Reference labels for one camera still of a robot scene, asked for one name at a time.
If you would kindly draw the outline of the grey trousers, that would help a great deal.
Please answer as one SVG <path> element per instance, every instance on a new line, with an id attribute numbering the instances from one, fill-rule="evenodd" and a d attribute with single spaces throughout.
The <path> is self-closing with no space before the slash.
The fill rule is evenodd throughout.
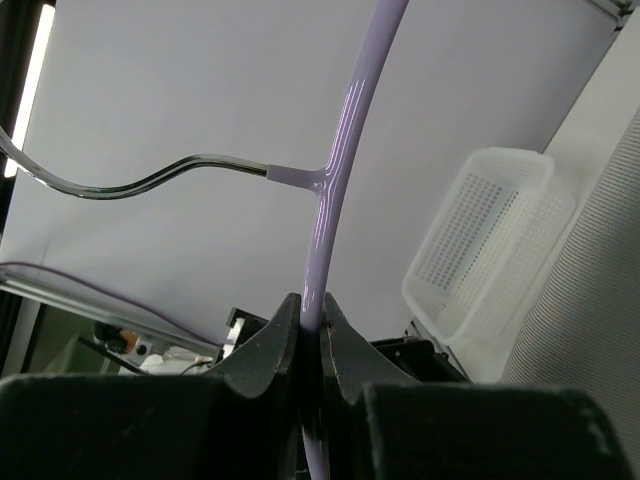
<path id="1" fill-rule="evenodd" d="M 639 387 L 639 119 L 632 118 L 525 318 L 503 382 Z"/>

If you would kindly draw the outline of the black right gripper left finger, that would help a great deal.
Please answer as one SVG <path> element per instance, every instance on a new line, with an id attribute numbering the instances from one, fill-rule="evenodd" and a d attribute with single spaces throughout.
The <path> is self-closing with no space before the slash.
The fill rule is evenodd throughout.
<path id="1" fill-rule="evenodd" d="M 301 298 L 202 375 L 1 383 L 5 479 L 291 479 Z"/>

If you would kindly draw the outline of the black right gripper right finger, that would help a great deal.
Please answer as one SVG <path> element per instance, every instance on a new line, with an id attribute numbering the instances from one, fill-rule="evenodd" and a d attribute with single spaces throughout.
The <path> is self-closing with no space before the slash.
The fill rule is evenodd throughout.
<path id="1" fill-rule="evenodd" d="M 329 479 L 629 479 L 604 411 L 558 386 L 421 382 L 386 359 L 332 296 L 320 331 Z"/>

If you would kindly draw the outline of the lilac plastic hanger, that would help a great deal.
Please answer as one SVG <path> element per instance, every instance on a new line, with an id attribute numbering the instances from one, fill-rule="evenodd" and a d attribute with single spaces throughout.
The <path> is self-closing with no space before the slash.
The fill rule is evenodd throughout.
<path id="1" fill-rule="evenodd" d="M 218 154 L 199 154 L 180 159 L 133 183 L 95 187 L 69 182 L 52 174 L 17 148 L 7 134 L 1 136 L 2 153 L 23 172 L 50 189 L 85 200 L 110 201 L 135 197 L 196 168 L 220 168 L 260 176 L 317 195 L 318 209 L 305 266 L 300 307 L 302 357 L 306 362 L 303 374 L 309 385 L 307 392 L 310 396 L 302 403 L 304 411 L 310 415 L 302 432 L 307 464 L 314 479 L 328 476 L 319 434 L 321 408 L 317 383 L 320 375 L 316 366 L 320 361 L 319 335 L 329 267 L 365 120 L 406 8 L 404 1 L 377 3 L 343 102 L 328 160 L 319 170 L 266 165 Z"/>

